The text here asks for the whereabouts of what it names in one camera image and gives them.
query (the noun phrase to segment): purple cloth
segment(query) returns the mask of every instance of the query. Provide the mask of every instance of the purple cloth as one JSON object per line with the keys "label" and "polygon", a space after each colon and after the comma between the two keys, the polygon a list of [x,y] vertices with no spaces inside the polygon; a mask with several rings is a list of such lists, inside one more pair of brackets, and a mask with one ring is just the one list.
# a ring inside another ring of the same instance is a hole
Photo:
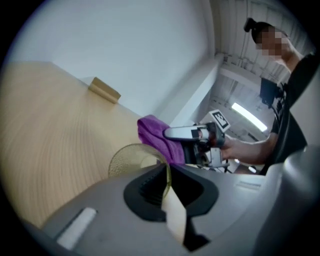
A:
{"label": "purple cloth", "polygon": [[163,131],[170,126],[154,115],[147,115],[137,121],[138,136],[143,144],[157,149],[164,155],[169,164],[184,164],[185,155],[182,145],[178,141],[166,139]]}

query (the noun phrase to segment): person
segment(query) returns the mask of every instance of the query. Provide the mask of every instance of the person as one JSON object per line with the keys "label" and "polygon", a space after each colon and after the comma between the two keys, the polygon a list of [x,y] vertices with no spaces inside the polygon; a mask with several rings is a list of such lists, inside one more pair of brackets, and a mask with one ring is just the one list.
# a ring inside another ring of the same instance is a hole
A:
{"label": "person", "polygon": [[271,165],[284,162],[290,154],[307,145],[299,125],[290,113],[290,108],[311,81],[319,65],[319,56],[317,53],[302,56],[285,32],[268,23],[255,22],[249,18],[244,30],[251,31],[252,39],[256,47],[262,51],[262,55],[285,66],[291,74],[285,90],[282,113],[278,121],[274,120],[267,139],[250,143],[225,135],[221,154],[224,160],[238,159],[251,165],[265,164],[260,172],[261,175],[265,175]]}

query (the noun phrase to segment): wooden table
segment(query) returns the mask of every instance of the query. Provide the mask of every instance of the wooden table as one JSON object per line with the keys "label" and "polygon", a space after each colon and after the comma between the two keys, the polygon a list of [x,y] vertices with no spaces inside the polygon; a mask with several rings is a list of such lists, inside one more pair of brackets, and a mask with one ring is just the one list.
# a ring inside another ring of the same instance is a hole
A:
{"label": "wooden table", "polygon": [[138,118],[50,62],[10,64],[0,92],[0,178],[17,214],[41,227],[106,179],[112,156],[140,142]]}

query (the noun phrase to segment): black monitor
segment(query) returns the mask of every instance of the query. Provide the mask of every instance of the black monitor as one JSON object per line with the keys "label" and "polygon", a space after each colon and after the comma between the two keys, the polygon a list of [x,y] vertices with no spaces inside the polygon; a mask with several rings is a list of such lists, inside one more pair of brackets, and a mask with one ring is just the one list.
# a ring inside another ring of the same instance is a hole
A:
{"label": "black monitor", "polygon": [[277,93],[277,84],[268,79],[261,78],[260,98],[262,103],[271,106]]}

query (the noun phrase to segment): fluorescent light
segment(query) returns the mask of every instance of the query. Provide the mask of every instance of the fluorescent light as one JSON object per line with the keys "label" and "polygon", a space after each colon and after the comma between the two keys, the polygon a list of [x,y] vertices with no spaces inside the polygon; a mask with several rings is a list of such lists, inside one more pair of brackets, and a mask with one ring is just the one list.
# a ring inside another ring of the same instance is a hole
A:
{"label": "fluorescent light", "polygon": [[251,172],[253,172],[254,174],[257,172],[257,170],[256,170],[255,168],[251,167],[251,166],[249,166],[248,169],[249,169]]}
{"label": "fluorescent light", "polygon": [[248,119],[251,123],[253,123],[256,127],[260,129],[261,132],[264,132],[267,127],[258,119],[256,118],[253,114],[251,114],[248,110],[243,108],[237,103],[234,103],[232,105],[232,108],[239,112],[241,115],[243,115],[246,119]]}

